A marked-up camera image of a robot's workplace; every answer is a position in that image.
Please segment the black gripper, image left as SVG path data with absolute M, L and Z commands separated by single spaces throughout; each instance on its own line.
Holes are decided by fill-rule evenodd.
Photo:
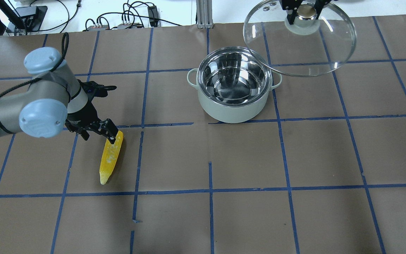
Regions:
M 111 119 L 100 120 L 97 111 L 91 101 L 87 101 L 85 106 L 79 111 L 68 114 L 65 122 L 66 128 L 70 132 L 75 132 L 84 140 L 88 140 L 90 132 L 104 136 L 110 144 L 117 140 L 118 128 Z

